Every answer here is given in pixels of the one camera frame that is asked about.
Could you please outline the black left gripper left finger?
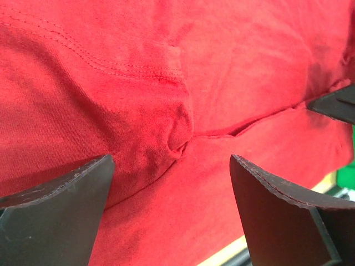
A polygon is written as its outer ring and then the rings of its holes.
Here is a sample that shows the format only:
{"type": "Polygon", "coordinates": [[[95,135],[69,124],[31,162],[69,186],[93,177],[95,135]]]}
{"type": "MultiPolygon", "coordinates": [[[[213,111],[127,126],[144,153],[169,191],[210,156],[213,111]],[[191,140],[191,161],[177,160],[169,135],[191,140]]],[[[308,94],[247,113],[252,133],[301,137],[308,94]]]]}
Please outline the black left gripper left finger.
{"type": "Polygon", "coordinates": [[[100,156],[1,198],[1,265],[88,265],[114,169],[100,156]]]}

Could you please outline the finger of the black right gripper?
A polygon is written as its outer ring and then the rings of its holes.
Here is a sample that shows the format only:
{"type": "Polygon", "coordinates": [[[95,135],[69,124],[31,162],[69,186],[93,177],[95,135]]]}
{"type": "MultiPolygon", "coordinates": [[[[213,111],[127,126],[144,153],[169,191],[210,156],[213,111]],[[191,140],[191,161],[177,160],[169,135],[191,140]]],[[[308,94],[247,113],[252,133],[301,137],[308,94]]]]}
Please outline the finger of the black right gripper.
{"type": "Polygon", "coordinates": [[[307,109],[354,125],[354,84],[312,100],[307,109]]]}

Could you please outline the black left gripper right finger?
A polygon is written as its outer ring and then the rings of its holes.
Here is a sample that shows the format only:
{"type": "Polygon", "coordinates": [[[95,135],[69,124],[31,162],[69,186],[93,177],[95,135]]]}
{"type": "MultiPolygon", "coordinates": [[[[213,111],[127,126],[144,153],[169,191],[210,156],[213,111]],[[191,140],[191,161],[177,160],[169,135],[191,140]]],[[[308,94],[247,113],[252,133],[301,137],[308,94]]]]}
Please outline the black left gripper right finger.
{"type": "Polygon", "coordinates": [[[354,202],[232,155],[230,175],[253,265],[353,265],[354,202]]]}

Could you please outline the dark red t-shirt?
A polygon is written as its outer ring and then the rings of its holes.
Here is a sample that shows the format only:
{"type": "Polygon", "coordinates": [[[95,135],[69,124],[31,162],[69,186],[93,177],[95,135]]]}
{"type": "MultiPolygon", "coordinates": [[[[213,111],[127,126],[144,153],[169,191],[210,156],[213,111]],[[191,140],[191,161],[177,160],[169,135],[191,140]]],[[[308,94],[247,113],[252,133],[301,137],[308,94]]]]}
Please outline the dark red t-shirt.
{"type": "Polygon", "coordinates": [[[353,159],[307,110],[350,84],[353,1],[2,1],[1,196],[110,154],[90,265],[198,265],[242,237],[232,154],[307,188],[353,159]]]}

